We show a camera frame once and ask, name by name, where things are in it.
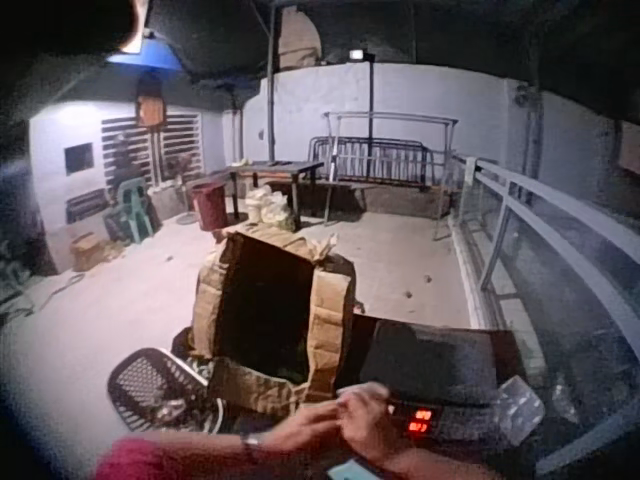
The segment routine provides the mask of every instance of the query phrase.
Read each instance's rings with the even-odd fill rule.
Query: open cardboard box
[[[195,355],[214,360],[210,395],[286,416],[333,396],[353,316],[355,268],[273,227],[229,233],[200,270]]]

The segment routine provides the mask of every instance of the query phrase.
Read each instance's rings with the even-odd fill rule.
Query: concrete floor
[[[356,295],[367,314],[468,327],[451,240],[434,243],[432,231],[430,220],[370,213],[355,223],[314,225],[301,233],[339,235],[337,252],[356,265]],[[167,221],[154,238],[89,271],[41,312],[2,328],[8,402],[33,434],[32,443],[69,477],[90,475],[96,459],[127,433],[107,397],[107,378],[139,348],[170,348],[190,324],[198,269],[213,247],[197,224]],[[34,286],[36,305],[71,276]]]

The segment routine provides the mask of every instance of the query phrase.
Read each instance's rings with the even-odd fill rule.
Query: table
[[[227,173],[231,177],[233,184],[233,192],[231,198],[233,200],[233,215],[237,220],[240,217],[238,213],[238,174],[251,174],[253,177],[253,186],[258,187],[258,177],[260,175],[288,175],[291,177],[291,204],[293,210],[293,219],[296,230],[300,228],[300,207],[298,204],[298,180],[303,173],[309,173],[311,182],[311,198],[314,198],[316,187],[317,170],[324,167],[324,162],[276,162],[269,165],[267,162],[253,162],[251,165],[242,167],[229,167]]]

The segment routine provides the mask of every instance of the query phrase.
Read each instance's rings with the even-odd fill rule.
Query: black mesh basket
[[[182,430],[213,434],[222,424],[222,401],[209,399],[207,382],[164,350],[143,348],[129,355],[111,372],[107,390],[120,418],[132,432]]]

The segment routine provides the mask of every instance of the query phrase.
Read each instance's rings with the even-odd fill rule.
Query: wristwatch
[[[257,452],[260,451],[260,448],[262,446],[262,434],[245,433],[241,435],[241,439],[247,458],[251,463],[257,465],[259,463]]]

